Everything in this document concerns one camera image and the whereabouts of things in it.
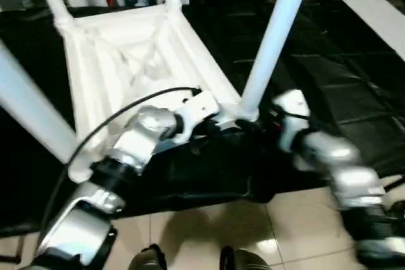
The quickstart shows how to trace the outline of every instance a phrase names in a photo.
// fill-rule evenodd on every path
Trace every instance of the tile floor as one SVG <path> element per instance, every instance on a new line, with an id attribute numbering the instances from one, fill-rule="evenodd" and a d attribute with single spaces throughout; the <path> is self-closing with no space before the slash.
<path id="1" fill-rule="evenodd" d="M 405 197 L 405 187 L 387 202 Z M 132 257 L 151 243 L 165 251 L 171 270 L 218 269 L 225 245 L 259 254 L 273 270 L 362 270 L 353 257 L 327 189 L 283 193 L 267 205 L 238 201 L 181 212 L 163 212 L 115 222 L 120 232 L 106 270 L 126 270 Z M 28 235 L 19 266 L 32 258 L 36 234 Z M 16 238 L 0 240 L 0 253 L 12 254 Z"/>

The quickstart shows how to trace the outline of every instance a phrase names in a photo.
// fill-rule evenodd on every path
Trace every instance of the beige floor tile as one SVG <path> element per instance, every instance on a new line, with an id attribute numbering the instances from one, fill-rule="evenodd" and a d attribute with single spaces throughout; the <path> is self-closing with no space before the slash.
<path id="1" fill-rule="evenodd" d="M 267 208 L 284 262 L 352 246 L 326 188 L 278 194 Z"/>
<path id="2" fill-rule="evenodd" d="M 281 263 L 264 205 L 232 202 L 181 212 L 153 214 L 151 241 L 161 246 L 169 269 L 218 269 L 226 245 Z"/>
<path id="3" fill-rule="evenodd" d="M 385 195 L 384 201 L 387 207 L 390 207 L 394 202 L 398 200 L 405 200 L 405 184 L 392 189 Z"/>
<path id="4" fill-rule="evenodd" d="M 22 253 L 22 262 L 19 265 L 0 263 L 0 270 L 14 270 L 27 266 L 31 263 L 37 242 L 37 233 L 25 236 L 25 243 Z M 15 255 L 18 243 L 18 237 L 9 237 L 0 239 L 0 254 Z"/>
<path id="5" fill-rule="evenodd" d="M 285 270 L 365 270 L 351 250 L 284 264 Z"/>
<path id="6" fill-rule="evenodd" d="M 270 270 L 285 270 L 283 265 L 271 266 Z"/>
<path id="7" fill-rule="evenodd" d="M 150 245 L 149 215 L 114 221 L 118 237 L 104 270 L 126 270 L 135 254 Z"/>

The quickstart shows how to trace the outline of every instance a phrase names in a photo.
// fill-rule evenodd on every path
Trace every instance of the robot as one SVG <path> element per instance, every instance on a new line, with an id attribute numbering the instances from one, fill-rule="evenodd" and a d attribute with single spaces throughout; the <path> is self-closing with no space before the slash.
<path id="1" fill-rule="evenodd" d="M 314 126 L 301 91 L 286 92 L 273 102 L 274 122 L 281 127 L 279 148 L 294 155 L 298 169 L 318 172 L 327 181 L 356 242 L 358 261 L 373 268 L 405 266 L 405 239 L 394 235 L 383 204 L 384 188 L 376 172 L 361 163 L 357 148 Z M 91 178 L 79 185 L 42 232 L 27 270 L 102 269 L 117 236 L 111 218 L 125 208 L 128 189 L 147 169 L 158 144 L 190 139 L 197 125 L 215 121 L 220 111 L 207 91 L 195 91 L 174 112 L 142 106 L 104 158 L 92 165 Z M 257 255 L 231 248 L 223 250 L 220 267 L 269 269 Z M 153 245 L 136 255 L 129 269 L 166 269 L 164 253 Z"/>

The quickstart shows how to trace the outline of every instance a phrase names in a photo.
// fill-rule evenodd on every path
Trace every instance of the black cable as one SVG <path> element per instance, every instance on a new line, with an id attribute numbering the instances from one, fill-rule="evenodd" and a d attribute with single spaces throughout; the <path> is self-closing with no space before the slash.
<path id="1" fill-rule="evenodd" d="M 124 112 L 128 111 L 129 109 L 132 109 L 133 107 L 137 106 L 138 104 L 141 104 L 142 102 L 148 101 L 149 99 L 152 99 L 156 96 L 159 96 L 159 95 L 162 95 L 165 93 L 174 92 L 174 91 L 185 91 L 185 90 L 191 91 L 193 95 L 197 95 L 198 93 L 201 92 L 201 90 L 197 89 L 197 88 L 175 87 L 175 88 L 170 88 L 170 89 L 166 89 L 166 90 L 162 90 L 162 91 L 153 93 L 151 95 L 145 96 L 145 97 L 138 99 L 137 101 L 134 101 L 134 102 L 130 103 L 129 105 L 123 107 L 118 112 L 116 112 L 115 114 L 111 115 L 109 118 L 104 120 L 97 128 L 95 128 L 90 134 L 88 134 L 88 136 L 86 136 L 86 138 L 83 139 L 83 141 L 80 143 L 80 145 L 77 146 L 75 152 L 72 154 L 72 156 L 70 156 L 69 161 L 64 165 L 64 167 L 62 169 L 62 172 L 56 182 L 56 185 L 52 191 L 52 194 L 51 194 L 49 201 L 47 203 L 47 206 L 45 208 L 44 216 L 42 217 L 42 221 L 40 224 L 41 233 L 43 231 L 45 231 L 45 229 L 46 229 L 50 215 L 52 213 L 52 209 L 55 204 L 56 196 L 58 195 L 58 192 L 59 192 L 60 187 L 62 186 L 62 183 L 65 181 L 66 177 L 68 176 L 67 172 L 69 170 L 69 167 L 72 165 L 73 161 L 79 155 L 79 153 L 81 152 L 83 147 L 89 142 L 89 140 L 95 134 L 97 134 L 101 129 L 103 129 L 105 126 L 107 126 L 110 122 L 112 122 L 119 115 L 123 114 Z"/>

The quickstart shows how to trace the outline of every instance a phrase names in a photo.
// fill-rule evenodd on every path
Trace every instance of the black wire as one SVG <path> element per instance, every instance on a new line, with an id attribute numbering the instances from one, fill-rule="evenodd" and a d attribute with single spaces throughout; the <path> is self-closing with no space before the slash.
<path id="1" fill-rule="evenodd" d="M 41 221 L 41 225 L 40 225 L 41 233 L 43 233 L 46 229 L 50 215 L 52 213 L 52 209 L 53 209 L 55 201 L 56 201 L 56 196 L 58 195 L 58 192 L 59 192 L 60 187 L 62 186 L 62 183 L 65 181 L 66 177 L 68 176 L 67 172 L 69 170 L 69 167 L 72 165 L 73 161 L 79 155 L 79 153 L 81 152 L 83 147 L 86 145 L 86 143 L 89 142 L 89 140 L 95 134 L 97 134 L 102 128 L 104 128 L 106 125 L 108 125 L 110 122 L 112 122 L 119 115 L 123 114 L 124 112 L 128 111 L 129 109 L 132 109 L 133 107 L 137 106 L 138 104 L 140 104 L 142 102 L 148 101 L 149 99 L 152 99 L 156 96 L 159 96 L 159 95 L 162 95 L 165 93 L 174 92 L 174 91 L 185 91 L 185 90 L 192 91 L 193 95 L 200 93 L 199 89 L 190 88 L 190 87 L 176 87 L 176 88 L 170 88 L 170 89 L 166 89 L 166 90 L 162 90 L 162 91 L 153 93 L 151 95 L 145 96 L 145 97 L 143 97 L 137 101 L 134 101 L 134 102 L 130 103 L 129 105 L 123 107 L 118 112 L 116 112 L 115 114 L 111 115 L 109 118 L 104 120 L 97 128 L 95 128 L 90 134 L 88 134 L 88 136 L 80 143 L 80 145 L 77 146 L 75 152 L 72 154 L 72 156 L 70 156 L 69 161 L 64 165 L 64 167 L 62 169 L 62 172 L 56 182 L 56 185 L 49 198 L 48 204 L 45 208 L 44 216 L 42 217 L 42 221 Z"/>

